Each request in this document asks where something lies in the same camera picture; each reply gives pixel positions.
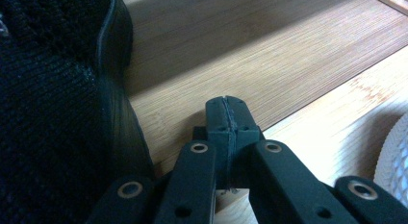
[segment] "black mesh fabric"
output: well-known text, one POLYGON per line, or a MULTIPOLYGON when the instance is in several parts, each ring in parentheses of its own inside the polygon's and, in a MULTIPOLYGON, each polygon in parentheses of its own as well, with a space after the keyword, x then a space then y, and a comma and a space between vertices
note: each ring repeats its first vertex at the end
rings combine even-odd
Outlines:
POLYGON ((107 187, 96 39, 111 0, 0 0, 0 223, 83 223, 107 187))

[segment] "black shoe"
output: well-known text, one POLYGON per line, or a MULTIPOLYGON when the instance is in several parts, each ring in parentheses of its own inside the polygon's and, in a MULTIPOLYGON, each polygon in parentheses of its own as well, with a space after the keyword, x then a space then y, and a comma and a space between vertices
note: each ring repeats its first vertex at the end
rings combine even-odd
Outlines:
POLYGON ((0 223, 84 222, 114 179, 153 178, 123 88, 121 0, 0 0, 0 223))

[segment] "metal rivet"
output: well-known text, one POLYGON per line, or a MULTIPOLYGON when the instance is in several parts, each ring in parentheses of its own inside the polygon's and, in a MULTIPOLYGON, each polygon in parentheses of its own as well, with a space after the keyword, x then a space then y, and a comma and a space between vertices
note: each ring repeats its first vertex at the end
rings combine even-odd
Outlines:
POLYGON ((266 143, 265 144, 265 149, 268 150, 271 153, 279 153, 282 151, 282 147, 280 147, 277 144, 273 144, 273 143, 266 143))
POLYGON ((358 181, 353 180, 349 182, 348 189, 358 197, 366 200, 375 200, 378 198, 378 193, 373 188, 358 181))
POLYGON ((117 196, 124 198, 124 199, 130 199, 138 196, 141 192, 143 191, 143 186, 141 183, 138 182, 128 182, 123 184, 118 190, 117 190, 117 196))
POLYGON ((0 13, 0 36, 1 37, 7 37, 9 35, 9 29, 7 29, 7 26, 3 23, 3 14, 0 13))
POLYGON ((196 143, 196 144, 194 144, 194 145, 191 146, 190 150, 191 150, 193 153, 202 154, 202 153, 204 153, 204 152, 207 152, 208 146, 205 145, 205 144, 202 144, 202 143, 196 143))

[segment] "black fabric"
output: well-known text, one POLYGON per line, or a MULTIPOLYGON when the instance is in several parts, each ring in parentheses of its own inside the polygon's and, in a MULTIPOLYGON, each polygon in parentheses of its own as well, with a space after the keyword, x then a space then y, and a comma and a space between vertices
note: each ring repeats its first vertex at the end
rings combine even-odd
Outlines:
POLYGON ((96 39, 110 0, 0 0, 0 223, 83 223, 107 187, 96 39))

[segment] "white textured item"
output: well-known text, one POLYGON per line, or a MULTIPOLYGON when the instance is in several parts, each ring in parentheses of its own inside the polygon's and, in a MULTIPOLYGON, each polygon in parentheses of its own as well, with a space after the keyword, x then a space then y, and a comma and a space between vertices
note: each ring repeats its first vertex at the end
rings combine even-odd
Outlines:
POLYGON ((408 113, 388 134, 375 169, 374 181, 408 207, 408 113))

